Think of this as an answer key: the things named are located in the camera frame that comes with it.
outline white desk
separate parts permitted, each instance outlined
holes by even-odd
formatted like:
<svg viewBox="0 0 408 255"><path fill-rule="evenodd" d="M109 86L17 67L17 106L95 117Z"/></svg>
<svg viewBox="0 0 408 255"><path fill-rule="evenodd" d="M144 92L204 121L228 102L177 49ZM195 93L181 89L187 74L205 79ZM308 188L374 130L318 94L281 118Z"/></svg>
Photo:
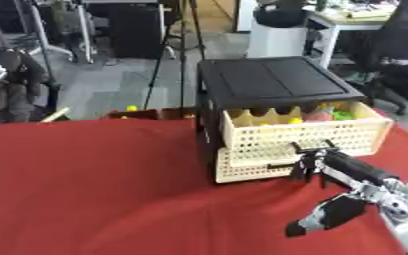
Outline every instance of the white desk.
<svg viewBox="0 0 408 255"><path fill-rule="evenodd" d="M345 15L340 14L332 14L329 12L319 13L311 11L309 14L309 18L311 20L330 29L330 35L327 43L324 45L320 64L323 67L328 68L340 31L378 30L388 20L389 17L390 15L382 17L352 19L346 18Z"/></svg>

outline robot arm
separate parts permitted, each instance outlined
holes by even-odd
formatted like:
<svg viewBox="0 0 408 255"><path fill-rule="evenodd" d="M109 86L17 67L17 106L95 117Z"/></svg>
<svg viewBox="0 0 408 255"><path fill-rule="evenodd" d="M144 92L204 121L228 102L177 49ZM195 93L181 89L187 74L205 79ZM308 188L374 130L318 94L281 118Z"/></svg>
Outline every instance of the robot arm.
<svg viewBox="0 0 408 255"><path fill-rule="evenodd" d="M331 181L351 191L322 202L310 216L290 223L285 231L288 237L332 229L364 214L367 206L375 205L388 229L408 251L408 183L332 149L304 154L292 176L310 181L318 171L323 186Z"/></svg>

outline black lid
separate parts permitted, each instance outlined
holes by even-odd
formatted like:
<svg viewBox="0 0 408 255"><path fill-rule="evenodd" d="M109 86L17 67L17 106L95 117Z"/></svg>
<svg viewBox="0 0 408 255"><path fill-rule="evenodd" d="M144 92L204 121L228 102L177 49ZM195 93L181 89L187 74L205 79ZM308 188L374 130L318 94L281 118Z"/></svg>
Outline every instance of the black lid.
<svg viewBox="0 0 408 255"><path fill-rule="evenodd" d="M199 68L219 108L362 100L364 94L305 57L205 60Z"/></svg>

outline green object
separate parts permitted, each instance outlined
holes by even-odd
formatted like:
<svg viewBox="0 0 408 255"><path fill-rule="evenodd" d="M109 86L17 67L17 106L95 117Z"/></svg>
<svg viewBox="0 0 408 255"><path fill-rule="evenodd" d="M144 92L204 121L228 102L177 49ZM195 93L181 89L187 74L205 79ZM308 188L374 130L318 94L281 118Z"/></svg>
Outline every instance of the green object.
<svg viewBox="0 0 408 255"><path fill-rule="evenodd" d="M332 113L332 116L337 121L354 120L354 115L349 111L336 110L334 113Z"/></svg>

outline chair wheel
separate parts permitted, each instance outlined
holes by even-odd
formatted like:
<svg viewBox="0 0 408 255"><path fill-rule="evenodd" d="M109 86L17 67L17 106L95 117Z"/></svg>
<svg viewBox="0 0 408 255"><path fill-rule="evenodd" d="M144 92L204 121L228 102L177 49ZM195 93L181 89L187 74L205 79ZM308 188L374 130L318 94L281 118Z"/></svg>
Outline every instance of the chair wheel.
<svg viewBox="0 0 408 255"><path fill-rule="evenodd" d="M77 63L79 61L79 58L77 57L77 54L73 54L68 58L68 61L72 63Z"/></svg>
<svg viewBox="0 0 408 255"><path fill-rule="evenodd" d="M406 112L407 111L405 110L405 108L401 108L398 111L396 111L396 115L403 116L403 115L405 115Z"/></svg>

